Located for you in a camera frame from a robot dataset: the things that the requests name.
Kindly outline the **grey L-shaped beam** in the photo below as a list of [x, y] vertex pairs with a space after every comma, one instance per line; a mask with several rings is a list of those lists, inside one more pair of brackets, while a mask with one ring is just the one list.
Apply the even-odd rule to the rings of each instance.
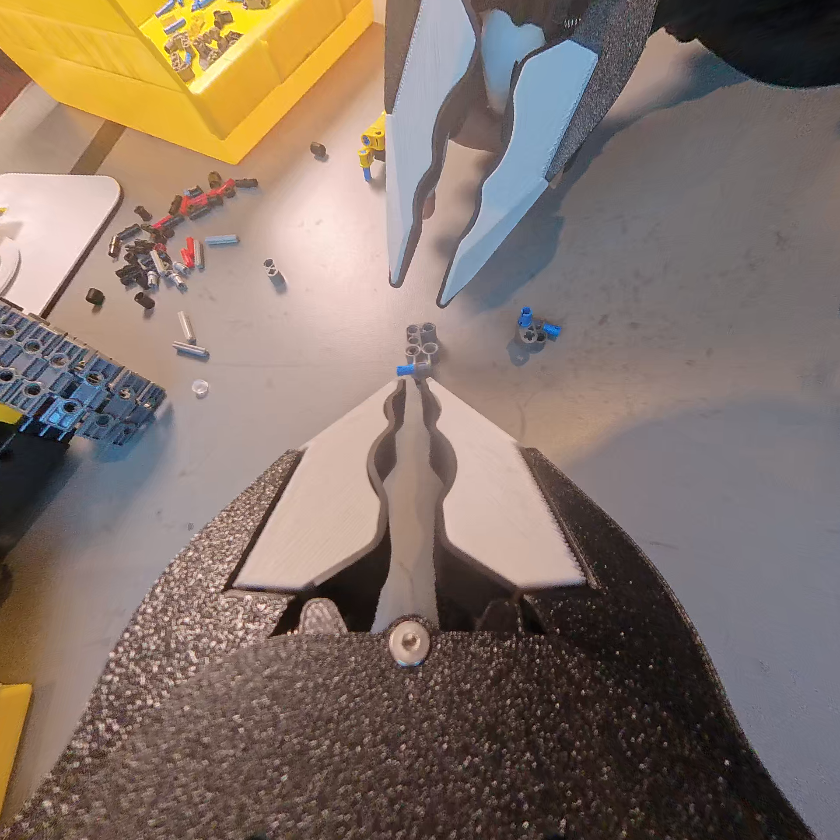
[[404, 351], [408, 364], [438, 362], [440, 344], [436, 325], [432, 322], [412, 323], [406, 327], [406, 348]]

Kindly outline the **person's right forearm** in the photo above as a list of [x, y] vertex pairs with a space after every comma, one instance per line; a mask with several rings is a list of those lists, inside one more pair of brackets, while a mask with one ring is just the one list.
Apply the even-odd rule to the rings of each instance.
[[698, 40], [730, 67], [778, 87], [839, 83], [838, 1], [661, 1], [651, 33]]

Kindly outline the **pile of black blue connectors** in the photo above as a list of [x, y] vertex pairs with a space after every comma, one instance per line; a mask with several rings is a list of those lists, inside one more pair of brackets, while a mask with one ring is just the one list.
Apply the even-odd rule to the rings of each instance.
[[245, 33], [272, 1], [167, 1], [143, 25], [144, 33], [187, 85], [204, 74]]

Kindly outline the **grey desk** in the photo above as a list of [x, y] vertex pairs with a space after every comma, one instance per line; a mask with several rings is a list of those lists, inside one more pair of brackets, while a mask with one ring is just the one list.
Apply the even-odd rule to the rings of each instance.
[[[560, 187], [438, 309], [489, 160], [450, 145], [412, 271], [390, 288], [382, 173], [364, 183], [356, 157], [382, 110], [383, 39], [371, 26], [238, 166], [46, 112], [37, 87], [6, 114], [3, 172], [108, 151], [99, 171], [123, 203], [47, 319], [169, 402], [131, 448], [74, 442], [7, 555], [2, 681], [35, 696], [2, 824], [165, 566], [285, 450], [391, 380], [405, 326], [428, 320], [439, 380], [641, 546], [777, 784], [838, 838], [838, 88], [765, 87], [657, 33]], [[111, 236], [209, 172], [259, 187], [183, 231], [240, 242], [205, 246], [205, 268], [147, 290], [146, 311], [113, 273]], [[517, 339], [523, 307], [562, 327], [536, 353]], [[179, 311], [208, 360], [173, 349]]]

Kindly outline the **grey hub with blue pins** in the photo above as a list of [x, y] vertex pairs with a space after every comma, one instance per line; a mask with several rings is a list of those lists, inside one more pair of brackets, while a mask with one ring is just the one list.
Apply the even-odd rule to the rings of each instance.
[[556, 341], [561, 332], [558, 323], [539, 318], [531, 307], [521, 308], [517, 318], [517, 339], [529, 352], [541, 351], [547, 343]]

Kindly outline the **yellow tracked toy vehicle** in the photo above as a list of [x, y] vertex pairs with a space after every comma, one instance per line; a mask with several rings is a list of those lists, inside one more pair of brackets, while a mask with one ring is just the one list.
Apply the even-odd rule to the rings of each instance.
[[2, 558], [74, 439], [127, 445], [165, 398], [162, 385], [3, 298]]

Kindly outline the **white rounded board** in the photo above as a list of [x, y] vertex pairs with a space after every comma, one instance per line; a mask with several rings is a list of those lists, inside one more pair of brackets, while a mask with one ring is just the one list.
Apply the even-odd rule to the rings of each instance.
[[1, 206], [17, 224], [22, 259], [2, 298], [45, 317], [122, 198], [106, 175], [3, 174]]

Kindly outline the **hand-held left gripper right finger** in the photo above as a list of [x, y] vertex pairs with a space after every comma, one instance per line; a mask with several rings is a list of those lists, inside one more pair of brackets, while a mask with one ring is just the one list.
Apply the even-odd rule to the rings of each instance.
[[582, 585], [585, 571], [517, 439], [433, 379], [418, 386], [443, 547], [510, 592]]

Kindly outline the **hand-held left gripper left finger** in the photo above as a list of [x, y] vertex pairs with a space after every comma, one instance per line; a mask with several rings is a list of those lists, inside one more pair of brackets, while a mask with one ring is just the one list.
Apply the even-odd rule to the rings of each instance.
[[377, 548], [388, 525], [406, 381], [384, 385], [303, 445], [248, 546], [233, 587], [299, 594]]

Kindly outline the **yellow connector piece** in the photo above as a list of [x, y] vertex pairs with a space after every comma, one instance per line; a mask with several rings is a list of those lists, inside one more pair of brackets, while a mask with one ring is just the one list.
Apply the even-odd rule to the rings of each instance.
[[385, 119], [386, 111], [373, 121], [360, 135], [358, 150], [360, 168], [367, 183], [372, 182], [371, 168], [375, 162], [385, 162]]

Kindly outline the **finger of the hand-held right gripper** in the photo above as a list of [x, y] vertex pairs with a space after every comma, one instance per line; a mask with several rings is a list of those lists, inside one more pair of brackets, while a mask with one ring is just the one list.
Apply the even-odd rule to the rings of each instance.
[[394, 288], [406, 278], [447, 142], [466, 113], [478, 35], [470, 2], [386, 3], [385, 221]]
[[437, 298], [446, 307], [478, 274], [549, 186], [548, 170], [599, 56], [573, 39], [541, 48], [517, 68], [503, 152], [481, 183], [476, 210]]

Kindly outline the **pile of black red connectors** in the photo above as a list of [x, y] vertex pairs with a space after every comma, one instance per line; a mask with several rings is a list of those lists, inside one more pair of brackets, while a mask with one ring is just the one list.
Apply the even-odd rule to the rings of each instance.
[[176, 193], [159, 217], [136, 206], [133, 211], [138, 220], [118, 230], [108, 243], [108, 257], [116, 264], [115, 277], [122, 286], [142, 291], [155, 290], [163, 281], [185, 287], [193, 271], [205, 268], [205, 244], [185, 233], [183, 227], [201, 221], [238, 193], [258, 187], [256, 178], [223, 178], [211, 171], [205, 186]]

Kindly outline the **yellow plastic storage bin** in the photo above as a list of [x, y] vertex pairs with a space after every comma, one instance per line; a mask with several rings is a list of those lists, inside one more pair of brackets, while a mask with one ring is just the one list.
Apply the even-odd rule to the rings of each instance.
[[32, 694], [30, 684], [1, 685], [1, 807], [4, 807]]
[[2, 50], [58, 102], [239, 163], [375, 21], [370, 1], [272, 1], [185, 84], [143, 28], [163, 1], [2, 1]]

